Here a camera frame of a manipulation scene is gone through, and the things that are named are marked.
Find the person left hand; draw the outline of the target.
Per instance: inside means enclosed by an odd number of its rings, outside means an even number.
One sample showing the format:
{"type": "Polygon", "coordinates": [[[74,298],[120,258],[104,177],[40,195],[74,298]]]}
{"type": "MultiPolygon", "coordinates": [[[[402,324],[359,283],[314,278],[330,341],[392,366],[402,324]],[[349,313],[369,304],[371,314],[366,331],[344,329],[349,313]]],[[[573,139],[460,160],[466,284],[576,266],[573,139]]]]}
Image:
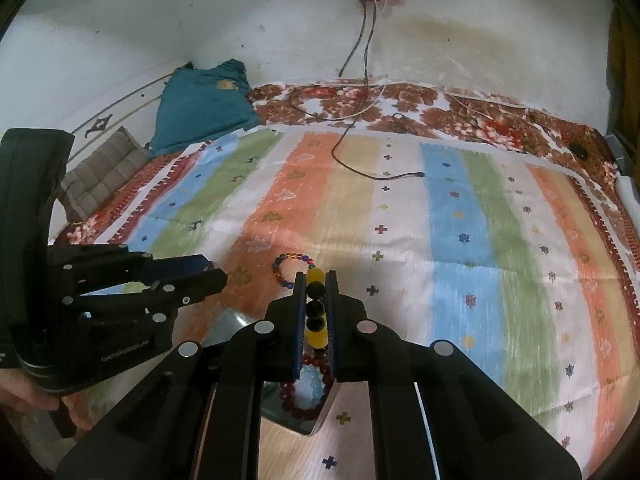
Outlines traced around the person left hand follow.
{"type": "Polygon", "coordinates": [[[86,396],[82,392],[69,396],[52,396],[42,391],[19,368],[2,368],[0,373],[1,405],[19,413],[28,413],[34,408],[55,411],[61,404],[67,408],[74,425],[82,430],[90,430],[93,422],[89,415],[86,396]]]}

